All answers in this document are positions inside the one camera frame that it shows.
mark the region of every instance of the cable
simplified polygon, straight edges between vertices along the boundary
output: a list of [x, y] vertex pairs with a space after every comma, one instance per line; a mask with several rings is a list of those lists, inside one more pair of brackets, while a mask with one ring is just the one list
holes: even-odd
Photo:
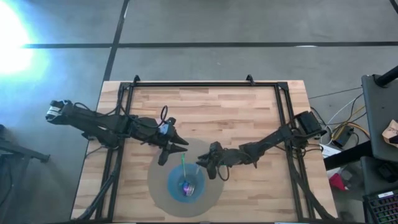
[[356, 133], [353, 133], [353, 135], [356, 136], [356, 143], [355, 143], [355, 146], [357, 146], [357, 145], [359, 144], [359, 136], [358, 136], [358, 134], [356, 134]]
[[163, 108], [162, 108], [162, 111], [160, 112], [160, 120], [161, 120], [161, 122], [160, 122], [157, 126], [149, 126], [149, 125], [143, 124], [142, 122], [138, 121], [136, 118], [133, 118], [132, 116], [130, 116], [129, 114], [127, 114], [127, 113], [126, 113], [126, 110], [123, 108], [123, 106], [120, 106], [120, 109], [123, 111], [123, 113], [124, 113], [128, 118], [131, 119], [131, 121], [133, 121], [133, 122], [135, 122], [135, 123], [137, 123], [137, 124], [140, 124], [140, 125], [142, 125], [142, 126], [144, 126], [144, 127], [147, 127], [147, 128], [158, 128], [158, 127], [160, 127], [162, 124], [166, 123], [167, 112], [169, 111], [169, 107], [168, 107], [167, 105], [164, 105]]
[[324, 95], [319, 95], [319, 96], [313, 96], [313, 97], [309, 97], [308, 99], [311, 100], [311, 99], [315, 99], [315, 98], [319, 98], [319, 97], [323, 97], [323, 96], [330, 96], [330, 95], [334, 95], [334, 94], [337, 94], [337, 93], [344, 93], [344, 92], [346, 92], [346, 91], [357, 90], [357, 89], [360, 89], [360, 88], [362, 88], [362, 87], [351, 88], [351, 89], [348, 89], [348, 90], [341, 90], [341, 91], [337, 91], [337, 92], [333, 92], [333, 93], [328, 93], [328, 94], [324, 94]]
[[[354, 121], [357, 121], [359, 118], [362, 118], [363, 116], [365, 116], [366, 115], [366, 112], [365, 113], [363, 113], [361, 116], [359, 116], [359, 117], [357, 117], [357, 118], [355, 118], [354, 120], [352, 120], [351, 122], [354, 122]], [[336, 125], [336, 124], [343, 124], [343, 123], [345, 123], [345, 121], [343, 121], [343, 122], [340, 122], [340, 123], [333, 123], [333, 124], [329, 124], [329, 125]]]
[[[339, 111], [337, 111], [337, 113], [335, 113], [335, 115], [333, 115], [331, 118], [330, 118], [330, 120], [328, 121], [328, 123], [326, 124], [326, 127], [324, 128], [324, 129], [326, 129], [327, 127], [329, 127], [329, 125], [332, 125], [330, 122], [331, 121], [333, 121], [333, 119], [335, 118], [335, 116], [336, 115], [338, 115], [338, 113], [340, 113], [340, 111], [342, 111], [344, 108], [346, 108], [349, 104], [351, 104], [352, 102], [354, 102], [355, 100], [357, 99], [357, 97], [356, 98], [354, 98], [353, 100], [351, 100], [350, 102], [348, 102], [344, 107], [342, 107]], [[328, 142], [328, 144], [326, 144], [327, 146], [328, 145], [330, 145], [330, 143], [332, 142], [332, 139], [330, 139], [330, 141]]]
[[313, 108], [312, 106], [311, 106], [311, 110], [313, 110], [313, 111], [317, 114], [317, 116], [318, 116], [319, 119], [321, 120], [322, 124], [323, 124], [323, 125], [326, 125], [325, 121], [322, 119], [322, 117], [321, 117], [321, 115], [319, 114], [319, 112], [318, 112], [315, 108]]
[[[245, 152], [242, 152], [242, 151], [238, 151], [238, 152], [239, 152], [240, 154], [242, 154], [242, 155], [245, 155], [247, 158], [249, 158], [249, 159], [251, 160], [251, 162], [254, 162], [254, 159], [253, 159], [249, 154], [247, 154], [247, 153], [245, 153]], [[220, 173], [220, 165], [221, 165], [221, 162], [222, 162], [222, 161], [224, 161], [226, 158], [231, 157], [231, 156], [235, 156], [235, 155], [234, 155], [234, 154], [230, 154], [229, 156], [224, 156], [224, 157], [222, 157], [222, 158], [220, 159], [220, 161], [218, 161], [217, 166], [216, 166], [217, 174], [218, 174], [218, 176], [220, 177], [220, 179], [223, 180], [223, 181], [227, 181], [227, 180], [229, 179], [229, 167], [226, 166], [227, 176], [226, 176], [226, 178], [224, 178], [224, 177], [221, 175], [221, 173]]]
[[362, 128], [360, 125], [353, 123], [353, 122], [349, 122], [347, 125], [350, 127], [358, 128], [366, 135], [366, 137], [368, 137], [370, 139], [370, 134], [364, 128]]
[[357, 96], [357, 97], [355, 98], [355, 100], [354, 100], [354, 102], [353, 102], [353, 105], [351, 106], [351, 113], [349, 114], [349, 118], [347, 119], [347, 121], [349, 121], [349, 120], [352, 118], [352, 116], [353, 116], [354, 114], [356, 114], [358, 111], [360, 111], [361, 109], [363, 109], [363, 108], [365, 107], [365, 106], [363, 106], [362, 108], [356, 110], [356, 111], [353, 113], [355, 102], [356, 102], [356, 100], [359, 99], [359, 97], [361, 97], [362, 95], [363, 95], [363, 93], [361, 93], [359, 96]]
[[[310, 151], [321, 151], [321, 152], [323, 152], [323, 146], [321, 146], [320, 144], [307, 144], [307, 146], [318, 146], [320, 148], [319, 149], [306, 149], [306, 148], [305, 149], [301, 149], [300, 153], [302, 153], [302, 157], [304, 157], [306, 155], [306, 153], [310, 152]], [[274, 146], [274, 147], [276, 147], [276, 148], [278, 148], [278, 149], [280, 149], [282, 151], [286, 151], [286, 149], [284, 149], [284, 148], [282, 148], [280, 146]]]
[[331, 138], [331, 134], [333, 133], [333, 131], [331, 130], [331, 128], [329, 126], [326, 125], [326, 122], [322, 119], [320, 113], [311, 106], [311, 110], [314, 110], [314, 112], [317, 114], [317, 116], [319, 117], [321, 124], [325, 126], [326, 129], [329, 130], [328, 134], [329, 134], [329, 138]]
[[96, 152], [96, 151], [98, 151], [98, 150], [100, 150], [100, 149], [102, 149], [102, 148], [104, 148], [104, 146], [100, 146], [99, 148], [97, 148], [97, 149], [95, 149], [95, 150], [93, 150], [93, 151], [87, 153], [86, 156], [85, 156], [85, 159], [86, 159], [90, 154], [92, 154], [92, 153], [94, 153], [94, 152]]
[[160, 112], [160, 120], [161, 120], [161, 122], [160, 122], [157, 126], [149, 126], [149, 125], [143, 124], [143, 123], [139, 122], [136, 118], [133, 118], [132, 116], [130, 116], [129, 114], [127, 114], [127, 113], [126, 113], [126, 110], [125, 110], [125, 109], [123, 108], [123, 106], [121, 105], [121, 102], [122, 102], [122, 99], [121, 99], [121, 92], [123, 92], [124, 90], [127, 90], [127, 89], [128, 89], [128, 88], [122, 88], [122, 90], [121, 90], [120, 92], [118, 92], [118, 102], [116, 103], [116, 107], [115, 107], [113, 110], [111, 110], [111, 111], [109, 111], [109, 112], [107, 112], [107, 113], [105, 113], [105, 114], [98, 115], [98, 112], [89, 109], [89, 107], [87, 107], [85, 104], [80, 103], [80, 102], [74, 103], [73, 106], [82, 105], [82, 107], [84, 107], [84, 108], [87, 109], [88, 111], [92, 112], [96, 117], [107, 116], [107, 115], [109, 115], [109, 114], [115, 112], [116, 109], [117, 109], [118, 106], [119, 106], [120, 109], [123, 111], [123, 113], [124, 113], [128, 118], [130, 118], [131, 121], [133, 121], [133, 122], [135, 122], [135, 123], [138, 123], [138, 124], [140, 124], [140, 125], [142, 125], [142, 126], [144, 126], [144, 127], [147, 127], [147, 128], [159, 128], [162, 124], [166, 123], [166, 117], [167, 117], [167, 113], [168, 113], [168, 111], [169, 111], [169, 107], [167, 107], [167, 105], [163, 106], [162, 111]]
[[107, 116], [107, 115], [109, 115], [109, 114], [115, 112], [115, 111], [116, 111], [116, 108], [118, 107], [118, 106], [116, 105], [116, 107], [115, 107], [113, 110], [111, 110], [111, 111], [109, 111], [109, 112], [107, 112], [107, 113], [105, 113], [105, 114], [98, 115], [98, 112], [93, 111], [93, 110], [90, 110], [89, 107], [87, 107], [87, 106], [86, 106], [85, 104], [83, 104], [83, 103], [76, 102], [76, 103], [73, 104], [73, 106], [75, 106], [75, 107], [78, 107], [77, 105], [82, 105], [82, 107], [84, 107], [85, 109], [87, 109], [87, 110], [89, 110], [90, 112], [92, 112], [96, 117]]
[[7, 161], [7, 159], [3, 159], [3, 160], [5, 161], [5, 163], [6, 163], [7, 166], [8, 166], [8, 174], [9, 174], [10, 187], [8, 188], [8, 191], [7, 191], [7, 193], [5, 194], [4, 198], [0, 201], [0, 208], [2, 207], [2, 205], [4, 204], [4, 202], [7, 200], [8, 195], [9, 195], [10, 192], [11, 192], [12, 186], [14, 185], [14, 184], [12, 183], [11, 165], [10, 165], [10, 163]]

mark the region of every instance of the gray circular mat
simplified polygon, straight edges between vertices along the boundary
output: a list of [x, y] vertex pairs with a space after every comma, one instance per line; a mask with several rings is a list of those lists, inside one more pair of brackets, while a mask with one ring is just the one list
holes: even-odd
[[[185, 152], [185, 163], [195, 164], [198, 156], [209, 151], [210, 143], [198, 139], [186, 139], [189, 146], [183, 146], [188, 149]], [[210, 180], [207, 171], [203, 167], [199, 167], [204, 176], [204, 191], [192, 203], [185, 203], [175, 200], [168, 190], [169, 174], [176, 167], [181, 165], [182, 153], [174, 153], [169, 155], [164, 166], [159, 166], [157, 161], [161, 150], [154, 156], [148, 170], [148, 188], [149, 193], [155, 204], [163, 211], [176, 217], [195, 217], [209, 210], [219, 199], [223, 192], [224, 182], [220, 178]], [[221, 175], [225, 174], [225, 168], [220, 167]]]

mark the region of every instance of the green stick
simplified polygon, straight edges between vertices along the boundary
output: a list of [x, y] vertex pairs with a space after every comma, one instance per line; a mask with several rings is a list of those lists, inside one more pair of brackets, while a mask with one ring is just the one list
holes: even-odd
[[181, 155], [181, 164], [182, 164], [182, 170], [184, 171], [184, 178], [185, 178], [185, 153]]

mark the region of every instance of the table leg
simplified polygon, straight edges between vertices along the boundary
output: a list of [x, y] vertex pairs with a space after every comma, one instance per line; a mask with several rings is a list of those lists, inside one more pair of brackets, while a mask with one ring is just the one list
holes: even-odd
[[342, 151], [341, 153], [334, 154], [324, 158], [326, 170], [331, 170], [351, 162], [359, 161], [363, 156], [373, 157], [372, 145], [370, 141], [361, 143], [351, 149]]

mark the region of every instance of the butcher block tabletop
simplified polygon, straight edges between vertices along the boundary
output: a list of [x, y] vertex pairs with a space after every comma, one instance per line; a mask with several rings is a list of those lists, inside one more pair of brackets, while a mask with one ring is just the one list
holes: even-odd
[[[284, 82], [289, 84], [294, 113], [310, 111], [304, 82]], [[98, 112], [106, 113], [115, 108], [119, 85], [120, 82], [104, 82]], [[288, 119], [283, 91], [281, 94]], [[179, 136], [200, 139], [209, 145], [219, 141], [223, 147], [238, 148], [240, 144], [264, 138], [280, 126], [273, 87], [134, 87], [131, 114], [158, 119], [164, 105], [169, 107], [167, 116], [177, 120], [175, 127]], [[159, 148], [140, 143], [126, 139], [114, 222], [297, 221], [286, 154], [278, 148], [266, 151], [257, 163], [257, 169], [253, 166], [231, 168], [229, 181], [224, 183], [223, 193], [215, 206], [197, 217], [180, 218], [165, 213], [151, 198], [147, 173]], [[90, 141], [87, 152], [99, 146], [98, 141]], [[97, 195], [105, 158], [106, 149], [100, 149], [85, 159], [71, 218], [81, 215]], [[310, 151], [304, 161], [312, 192], [326, 210], [337, 217], [322, 153]], [[109, 195], [110, 190], [105, 198], [103, 216], [108, 211]], [[302, 192], [300, 199], [304, 217], [308, 217]]]

